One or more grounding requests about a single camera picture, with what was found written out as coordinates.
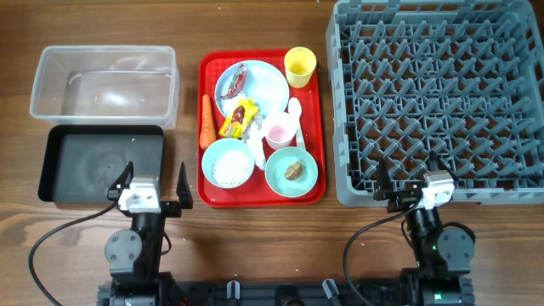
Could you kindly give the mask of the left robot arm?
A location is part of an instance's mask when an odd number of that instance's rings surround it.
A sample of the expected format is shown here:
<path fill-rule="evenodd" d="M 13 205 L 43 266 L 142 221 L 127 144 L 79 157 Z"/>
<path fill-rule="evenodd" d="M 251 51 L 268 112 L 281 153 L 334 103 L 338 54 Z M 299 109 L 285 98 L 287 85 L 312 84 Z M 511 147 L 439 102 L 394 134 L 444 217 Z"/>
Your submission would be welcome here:
<path fill-rule="evenodd" d="M 179 169 L 175 201 L 160 199 L 157 177 L 136 176 L 129 162 L 107 191 L 107 198 L 125 216 L 131 227 L 114 233 L 106 242 L 105 258 L 112 282 L 97 294 L 98 305 L 188 305 L 189 296 L 177 285 L 172 274 L 160 272 L 162 243 L 167 218 L 179 218 L 193 207 L 185 166 Z"/>

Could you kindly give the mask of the light blue rice bowl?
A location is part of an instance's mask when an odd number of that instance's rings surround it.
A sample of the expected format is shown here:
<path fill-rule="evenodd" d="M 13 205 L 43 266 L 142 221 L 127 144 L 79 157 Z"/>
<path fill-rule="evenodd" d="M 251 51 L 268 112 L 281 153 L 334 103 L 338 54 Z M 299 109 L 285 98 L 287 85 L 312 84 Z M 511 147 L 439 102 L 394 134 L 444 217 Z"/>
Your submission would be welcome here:
<path fill-rule="evenodd" d="M 212 185 L 220 189 L 242 186 L 253 173 L 255 161 L 246 143 L 239 139 L 220 139 L 203 153 L 201 170 Z"/>

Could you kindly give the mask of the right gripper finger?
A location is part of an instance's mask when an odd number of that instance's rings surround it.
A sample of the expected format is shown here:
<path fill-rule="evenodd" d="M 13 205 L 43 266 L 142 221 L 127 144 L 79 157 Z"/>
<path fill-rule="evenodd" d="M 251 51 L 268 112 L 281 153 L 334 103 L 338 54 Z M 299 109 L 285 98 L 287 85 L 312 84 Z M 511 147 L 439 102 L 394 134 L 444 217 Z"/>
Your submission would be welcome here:
<path fill-rule="evenodd" d="M 441 161 L 434 150 L 429 151 L 427 165 L 429 172 L 446 171 L 455 183 L 459 181 L 458 177 Z"/>
<path fill-rule="evenodd" d="M 382 158 L 378 164 L 377 189 L 373 194 L 374 200 L 388 200 L 392 198 L 394 185 L 388 175 L 387 163 Z"/>

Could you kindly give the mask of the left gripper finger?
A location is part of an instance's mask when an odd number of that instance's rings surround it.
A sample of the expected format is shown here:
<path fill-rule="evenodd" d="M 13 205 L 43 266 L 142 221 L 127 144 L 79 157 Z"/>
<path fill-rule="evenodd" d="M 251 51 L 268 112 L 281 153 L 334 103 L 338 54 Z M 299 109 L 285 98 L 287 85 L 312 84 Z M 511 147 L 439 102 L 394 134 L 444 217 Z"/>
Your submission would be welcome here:
<path fill-rule="evenodd" d="M 124 168 L 121 175 L 114 181 L 112 186 L 107 190 L 108 200 L 118 200 L 125 189 L 129 188 L 129 185 L 133 179 L 133 162 L 130 161 Z"/>
<path fill-rule="evenodd" d="M 179 168 L 176 195 L 178 197 L 178 202 L 182 208 L 193 207 L 193 198 L 190 192 L 188 180 L 186 178 L 186 167 L 183 162 L 181 163 Z"/>

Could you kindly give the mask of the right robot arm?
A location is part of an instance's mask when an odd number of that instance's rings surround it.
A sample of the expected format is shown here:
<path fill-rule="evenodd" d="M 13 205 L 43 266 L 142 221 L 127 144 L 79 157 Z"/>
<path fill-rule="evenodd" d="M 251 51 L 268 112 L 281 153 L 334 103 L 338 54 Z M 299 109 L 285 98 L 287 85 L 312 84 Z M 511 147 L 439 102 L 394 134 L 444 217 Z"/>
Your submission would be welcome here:
<path fill-rule="evenodd" d="M 476 236 L 466 225 L 443 223 L 438 207 L 451 201 L 457 176 L 435 152 L 428 157 L 428 171 L 421 182 L 396 190 L 385 160 L 379 162 L 374 199 L 388 202 L 389 213 L 402 213 L 416 267 L 402 269 L 392 280 L 380 280 L 384 305 L 475 304 L 471 271 Z"/>

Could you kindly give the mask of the white tissue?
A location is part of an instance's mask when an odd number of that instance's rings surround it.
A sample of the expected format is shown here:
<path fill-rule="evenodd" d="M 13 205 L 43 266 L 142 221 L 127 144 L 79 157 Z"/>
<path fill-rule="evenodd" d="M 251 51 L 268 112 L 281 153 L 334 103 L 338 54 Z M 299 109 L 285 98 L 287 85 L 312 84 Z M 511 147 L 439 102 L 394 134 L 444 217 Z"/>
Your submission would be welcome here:
<path fill-rule="evenodd" d="M 234 98 L 227 99 L 223 102 L 222 111 L 225 115 L 225 119 L 242 99 L 247 99 L 247 96 L 243 93 L 239 93 Z M 266 164 L 263 143 L 264 118 L 265 116 L 262 114 L 259 108 L 258 113 L 253 118 L 246 131 L 239 138 L 248 146 L 254 157 L 255 165 L 262 171 L 264 170 Z"/>

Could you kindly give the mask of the red snack wrapper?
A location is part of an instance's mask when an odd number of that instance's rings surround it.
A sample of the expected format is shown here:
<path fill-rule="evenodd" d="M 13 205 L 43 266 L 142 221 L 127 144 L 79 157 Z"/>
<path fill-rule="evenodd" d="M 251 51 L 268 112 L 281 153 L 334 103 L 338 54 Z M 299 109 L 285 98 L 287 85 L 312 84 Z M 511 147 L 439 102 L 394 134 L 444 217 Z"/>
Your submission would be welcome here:
<path fill-rule="evenodd" d="M 225 95 L 221 96 L 221 99 L 232 99 L 234 98 L 239 92 L 242 91 L 244 84 L 247 79 L 247 68 L 240 64 L 237 68 L 237 71 L 233 75 L 233 78 L 229 84 L 227 93 Z"/>

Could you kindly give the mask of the yellow snack wrapper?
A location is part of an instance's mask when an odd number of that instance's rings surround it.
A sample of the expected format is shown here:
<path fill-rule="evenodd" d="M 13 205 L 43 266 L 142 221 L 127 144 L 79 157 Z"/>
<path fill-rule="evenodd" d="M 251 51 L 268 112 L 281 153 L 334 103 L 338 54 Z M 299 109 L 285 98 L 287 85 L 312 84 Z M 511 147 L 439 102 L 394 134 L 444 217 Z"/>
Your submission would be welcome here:
<path fill-rule="evenodd" d="M 226 117 L 218 134 L 225 138 L 239 139 L 258 113 L 259 107 L 251 98 L 242 99 Z"/>

